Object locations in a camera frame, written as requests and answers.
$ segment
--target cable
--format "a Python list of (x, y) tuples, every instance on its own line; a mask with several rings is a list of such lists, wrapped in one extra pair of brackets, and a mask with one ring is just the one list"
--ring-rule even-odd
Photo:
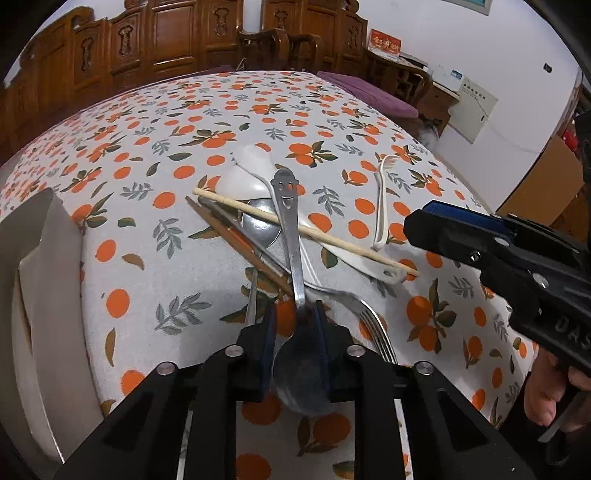
[[(466, 81), (468, 82), (468, 88), (472, 89), (472, 84), (470, 83), (470, 79), (469, 79), (468, 77), (466, 77)], [(526, 152), (526, 153), (533, 153), (533, 154), (535, 154), (535, 155), (541, 155), (541, 154), (542, 154), (542, 152), (543, 152), (544, 150), (538, 151), (538, 150), (532, 150), (532, 149), (530, 149), (530, 148), (527, 148), (527, 147), (522, 147), (521, 145), (519, 145), (519, 144), (517, 144), (517, 143), (513, 142), (512, 140), (510, 140), (510, 139), (508, 139), (506, 136), (504, 136), (502, 133), (500, 133), (500, 132), (499, 132), (499, 131), (498, 131), (498, 130), (495, 128), (494, 124), (492, 123), (492, 121), (491, 121), (491, 116), (488, 114), (488, 112), (485, 110), (485, 108), (484, 108), (484, 107), (483, 107), (483, 106), (480, 104), (480, 102), (479, 102), (479, 100), (478, 100), (478, 97), (476, 97), (476, 96), (475, 96), (475, 97), (473, 97), (473, 98), (474, 98), (474, 100), (476, 100), (476, 103), (477, 103), (477, 104), (478, 104), (478, 106), (481, 108), (482, 112), (484, 113), (485, 117), (487, 118), (487, 120), (488, 120), (488, 125), (489, 125), (490, 129), (491, 129), (491, 130), (492, 130), (494, 133), (496, 133), (496, 134), (497, 134), (497, 136), (498, 136), (499, 138), (503, 139), (505, 142), (507, 142), (507, 143), (508, 143), (509, 145), (511, 145), (512, 147), (515, 147), (515, 148), (517, 148), (518, 150), (521, 150), (521, 151), (523, 151), (523, 152)]]

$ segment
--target metal screw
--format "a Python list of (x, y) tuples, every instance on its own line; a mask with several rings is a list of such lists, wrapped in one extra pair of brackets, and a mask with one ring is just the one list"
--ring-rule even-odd
[(170, 375), (177, 369), (177, 366), (172, 362), (162, 362), (156, 367), (156, 373), (158, 375), (166, 376)]
[(471, 254), (470, 254), (470, 261), (472, 263), (476, 263), (480, 260), (480, 252), (477, 252), (476, 250), (474, 250)]
[(431, 375), (434, 370), (435, 367), (433, 367), (429, 362), (420, 362), (417, 364), (417, 372), (419, 372), (421, 375)]
[(504, 238), (501, 238), (500, 236), (495, 237), (495, 242), (498, 243), (499, 245), (502, 245), (503, 247), (509, 246), (509, 242), (507, 240), (505, 240)]
[(364, 356), (365, 348), (361, 345), (349, 345), (347, 347), (347, 354), (350, 356)]
[(224, 353), (230, 357), (241, 356), (244, 353), (244, 348), (240, 345), (230, 345), (226, 347)]
[(534, 273), (532, 274), (532, 277), (534, 278), (535, 282), (542, 288), (548, 288), (550, 286), (550, 283), (548, 282), (548, 280), (546, 280), (546, 278), (542, 275), (540, 275), (539, 273)]

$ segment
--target human hand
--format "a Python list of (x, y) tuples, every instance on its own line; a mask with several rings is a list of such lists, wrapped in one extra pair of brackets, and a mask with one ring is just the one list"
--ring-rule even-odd
[[(558, 369), (558, 359), (540, 348), (525, 385), (524, 408), (527, 417), (540, 426), (549, 426), (556, 417), (556, 404), (564, 396), (567, 381), (580, 390), (591, 392), (591, 378), (573, 367), (565, 374)], [(561, 429), (570, 433), (588, 423), (591, 423), (591, 395)]]

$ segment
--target white electrical panel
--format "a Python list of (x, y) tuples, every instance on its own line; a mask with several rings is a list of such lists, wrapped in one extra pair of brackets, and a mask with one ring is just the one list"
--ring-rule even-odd
[(464, 77), (458, 95), (460, 101), (449, 109), (449, 124), (474, 143), (499, 99), (468, 77)]

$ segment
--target orange patterned tablecloth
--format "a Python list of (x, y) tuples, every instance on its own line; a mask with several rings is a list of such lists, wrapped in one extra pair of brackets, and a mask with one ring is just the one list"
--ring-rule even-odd
[[(388, 172), (384, 253), (417, 267), (421, 277), (390, 287), (307, 242), (314, 267), (324, 285), (360, 294), (383, 315), (401, 363), (432, 362), (499, 425), (534, 347), (507, 328), (508, 306), (482, 288), (479, 272), (413, 248), (402, 231), (404, 217), (433, 199), (483, 208), (390, 120), (338, 87), (294, 72), (147, 86), (79, 113), (22, 152), (2, 189), (1, 216), (49, 187), (85, 230), (83, 317), (103, 410), (161, 361), (184, 367), (235, 341), (251, 270), (184, 197), (197, 184), (214, 190), (241, 144), (256, 144), (293, 170), (302, 185), (300, 209), (319, 228), (365, 247), (375, 229), (374, 172), (385, 155), (398, 157)], [(268, 299), (277, 296), (268, 282), (258, 287)], [(339, 311), (337, 320), (371, 346), (352, 315)], [(279, 343), (293, 327), (284, 314)], [(318, 419), (288, 411), (272, 394), (263, 404), (240, 405), (238, 477), (352, 478), (353, 428), (348, 404)]]

